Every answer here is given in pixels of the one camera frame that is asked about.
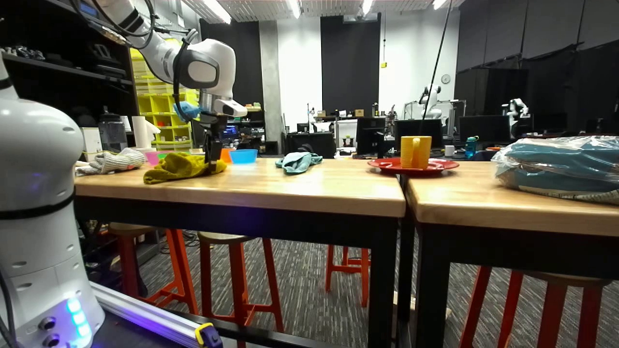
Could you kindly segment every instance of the green object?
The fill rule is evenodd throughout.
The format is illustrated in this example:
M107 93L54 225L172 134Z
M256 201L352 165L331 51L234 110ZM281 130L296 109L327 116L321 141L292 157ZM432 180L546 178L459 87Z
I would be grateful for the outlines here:
M316 153L288 153L277 161L275 167L283 168L287 176L298 176L310 170L310 167L321 165L323 157Z

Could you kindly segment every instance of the blue light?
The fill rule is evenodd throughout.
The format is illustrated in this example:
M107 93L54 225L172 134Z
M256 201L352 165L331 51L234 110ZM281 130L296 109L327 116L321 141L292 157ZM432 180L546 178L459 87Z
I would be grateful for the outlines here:
M80 312L80 313L76 313L76 315L74 315L74 323L76 323L76 325L85 323L85 315L83 315L82 312Z
M70 298L66 306L70 308L72 313L82 312L82 304L78 302L78 298Z
M89 325L82 325L82 327L78 327L78 331L80 331L80 337L91 337L91 327Z

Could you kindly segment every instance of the bottle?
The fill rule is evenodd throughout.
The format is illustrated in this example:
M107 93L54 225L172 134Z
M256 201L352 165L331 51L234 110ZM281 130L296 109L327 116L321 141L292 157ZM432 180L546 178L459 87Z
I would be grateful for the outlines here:
M468 159L468 161L474 161L474 159L476 159L476 155L478 155L478 141L480 141L478 136L466 138L466 143L465 143L465 159Z

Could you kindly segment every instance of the computer monitor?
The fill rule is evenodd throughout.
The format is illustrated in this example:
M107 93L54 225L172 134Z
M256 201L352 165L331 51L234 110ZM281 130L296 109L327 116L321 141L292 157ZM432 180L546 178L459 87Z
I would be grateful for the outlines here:
M478 136L484 145L501 145L511 141L507 116L470 116L461 118L461 141Z
M385 138L385 118L358 118L356 155L379 155Z
M395 145L401 149L403 136L432 136L432 147L443 147L443 122L441 120L399 120L395 122Z

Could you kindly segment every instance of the white wall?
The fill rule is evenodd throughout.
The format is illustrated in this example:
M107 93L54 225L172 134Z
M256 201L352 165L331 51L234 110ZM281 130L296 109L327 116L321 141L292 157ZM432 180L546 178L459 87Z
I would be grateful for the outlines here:
M321 22L277 22L281 107L290 130L308 122L308 103L323 109Z
M445 16L447 10L430 10L416 14L385 14L381 18L381 62L387 62L387 68L379 70L381 110L389 110L391 105L395 105L395 110L401 116L405 105L410 101L418 101L424 87L430 85ZM443 43L435 87L441 83L443 74L451 76L451 83L441 85L443 91L439 95L439 101L451 101L455 95L459 25L461 14L453 12Z

